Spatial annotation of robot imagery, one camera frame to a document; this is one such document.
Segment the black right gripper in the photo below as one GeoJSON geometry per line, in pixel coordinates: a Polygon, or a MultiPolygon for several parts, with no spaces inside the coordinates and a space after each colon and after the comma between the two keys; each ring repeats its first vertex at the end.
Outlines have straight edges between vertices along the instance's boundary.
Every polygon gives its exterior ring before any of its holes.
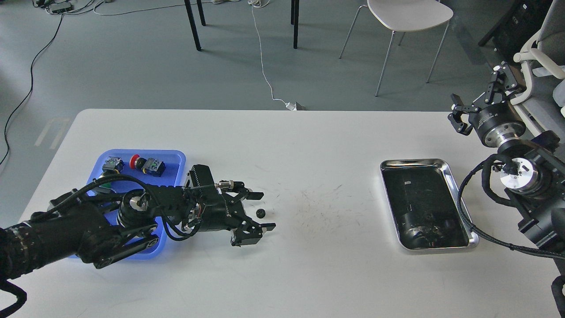
{"type": "Polygon", "coordinates": [[[480,107],[474,104],[466,106],[460,96],[452,93],[453,107],[448,120],[454,130],[468,136],[474,127],[481,143],[489,148],[498,148],[522,136],[524,121],[510,105],[511,97],[519,92],[516,71],[517,68],[506,61],[494,67],[484,96],[480,98],[480,107]],[[462,120],[464,114],[469,115],[469,123],[462,120]]]}

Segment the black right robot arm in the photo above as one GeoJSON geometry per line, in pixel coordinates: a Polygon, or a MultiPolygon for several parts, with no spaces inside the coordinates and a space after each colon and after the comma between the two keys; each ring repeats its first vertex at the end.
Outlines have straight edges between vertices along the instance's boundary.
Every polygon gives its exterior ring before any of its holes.
{"type": "Polygon", "coordinates": [[[521,214],[518,230],[535,248],[520,247],[493,238],[478,229],[467,217],[464,221],[484,239],[538,257],[564,261],[564,163],[554,152],[559,137],[551,131],[532,140],[522,138],[526,125],[511,105],[513,93],[521,93],[525,83],[516,67],[501,63],[492,71],[486,91],[470,105],[451,96],[448,115],[457,133],[475,131],[481,143],[497,153],[479,163],[474,172],[482,174],[482,189],[492,201],[513,207],[521,214]]]}

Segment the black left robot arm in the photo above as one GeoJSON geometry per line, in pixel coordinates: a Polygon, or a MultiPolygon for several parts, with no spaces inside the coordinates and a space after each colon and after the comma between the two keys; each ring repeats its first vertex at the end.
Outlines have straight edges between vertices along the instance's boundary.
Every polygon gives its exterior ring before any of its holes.
{"type": "Polygon", "coordinates": [[[16,279],[71,255],[101,269],[156,246],[160,225],[177,241],[230,230],[233,246],[256,244],[276,224],[254,221],[242,202],[262,197],[242,182],[215,182],[205,165],[194,165],[184,186],[150,185],[123,174],[101,177],[1,230],[1,278],[16,279]]]}

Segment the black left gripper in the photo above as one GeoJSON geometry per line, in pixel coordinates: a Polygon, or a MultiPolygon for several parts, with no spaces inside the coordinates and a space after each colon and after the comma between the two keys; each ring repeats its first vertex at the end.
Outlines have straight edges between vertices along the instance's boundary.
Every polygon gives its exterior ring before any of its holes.
{"type": "Polygon", "coordinates": [[[248,219],[242,201],[260,201],[264,193],[248,189],[241,181],[222,180],[221,189],[191,188],[188,196],[194,203],[188,218],[188,234],[232,230],[230,243],[240,247],[257,244],[264,232],[276,227],[274,222],[260,224],[248,219]]]}

